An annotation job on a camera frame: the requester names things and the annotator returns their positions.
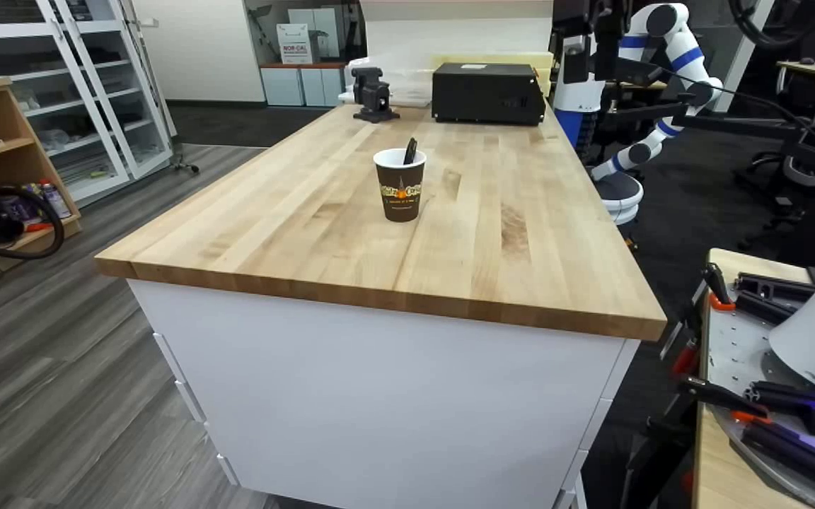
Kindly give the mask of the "brown paper coffee cup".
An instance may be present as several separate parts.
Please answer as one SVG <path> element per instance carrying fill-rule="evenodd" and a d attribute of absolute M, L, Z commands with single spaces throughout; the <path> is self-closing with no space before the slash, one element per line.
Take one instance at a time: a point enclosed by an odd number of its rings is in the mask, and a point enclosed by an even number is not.
<path fill-rule="evenodd" d="M 422 208 L 429 157 L 414 153 L 414 160 L 405 160 L 405 148 L 388 148 L 375 157 L 375 168 L 386 218 L 414 222 Z"/>

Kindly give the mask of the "black stirrer in cup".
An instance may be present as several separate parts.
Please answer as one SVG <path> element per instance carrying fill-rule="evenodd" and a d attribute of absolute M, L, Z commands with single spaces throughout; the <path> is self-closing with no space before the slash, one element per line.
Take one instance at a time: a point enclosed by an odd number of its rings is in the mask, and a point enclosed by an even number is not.
<path fill-rule="evenodd" d="M 402 165 L 414 165 L 414 163 L 416 163 L 416 148 L 420 148 L 420 143 L 412 140 L 409 148 L 405 148 L 405 160 L 402 160 Z"/>

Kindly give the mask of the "black bench vise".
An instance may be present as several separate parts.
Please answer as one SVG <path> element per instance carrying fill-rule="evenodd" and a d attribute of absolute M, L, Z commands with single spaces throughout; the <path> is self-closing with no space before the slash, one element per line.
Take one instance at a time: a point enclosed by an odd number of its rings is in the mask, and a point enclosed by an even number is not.
<path fill-rule="evenodd" d="M 388 123 L 397 120 L 392 109 L 392 88 L 383 79 L 379 69 L 355 69 L 355 103 L 361 105 L 356 120 L 364 123 Z"/>

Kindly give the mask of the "black box on table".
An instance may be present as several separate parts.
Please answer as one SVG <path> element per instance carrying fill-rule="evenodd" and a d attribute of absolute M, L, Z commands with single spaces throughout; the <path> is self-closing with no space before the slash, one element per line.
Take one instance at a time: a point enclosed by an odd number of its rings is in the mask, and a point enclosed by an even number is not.
<path fill-rule="evenodd" d="M 433 71 L 433 120 L 539 124 L 547 103 L 529 65 L 446 64 Z"/>

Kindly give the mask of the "white table cabinet base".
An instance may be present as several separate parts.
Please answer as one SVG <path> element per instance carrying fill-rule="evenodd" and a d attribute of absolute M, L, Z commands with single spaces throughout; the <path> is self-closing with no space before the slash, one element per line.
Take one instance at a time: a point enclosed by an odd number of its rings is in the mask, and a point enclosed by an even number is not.
<path fill-rule="evenodd" d="M 146 284 L 133 295 L 246 489 L 335 509 L 553 509 L 630 338 Z"/>

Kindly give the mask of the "light blue storage bins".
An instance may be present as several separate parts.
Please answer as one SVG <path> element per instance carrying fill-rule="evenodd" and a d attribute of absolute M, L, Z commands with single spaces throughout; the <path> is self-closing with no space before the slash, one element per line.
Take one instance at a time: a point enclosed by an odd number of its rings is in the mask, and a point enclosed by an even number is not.
<path fill-rule="evenodd" d="M 262 71 L 267 103 L 287 109 L 338 105 L 342 95 L 339 69 L 276 65 Z"/>

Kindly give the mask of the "white glass door cabinet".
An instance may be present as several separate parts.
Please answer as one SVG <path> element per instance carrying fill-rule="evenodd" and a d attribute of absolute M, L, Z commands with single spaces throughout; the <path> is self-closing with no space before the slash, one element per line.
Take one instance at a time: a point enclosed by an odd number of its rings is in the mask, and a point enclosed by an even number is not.
<path fill-rule="evenodd" d="M 174 160 L 119 0 L 0 0 L 0 78 L 78 204 Z"/>

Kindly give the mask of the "black orange clamp tool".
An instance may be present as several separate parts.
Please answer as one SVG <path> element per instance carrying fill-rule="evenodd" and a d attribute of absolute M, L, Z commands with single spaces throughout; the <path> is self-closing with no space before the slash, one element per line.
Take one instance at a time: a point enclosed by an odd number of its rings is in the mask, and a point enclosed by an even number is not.
<path fill-rule="evenodd" d="M 743 312 L 771 327 L 789 320 L 815 295 L 812 284 L 794 284 L 750 271 L 743 271 L 733 284 L 726 284 L 717 264 L 709 264 L 703 279 L 712 288 L 712 305 L 717 312 Z"/>

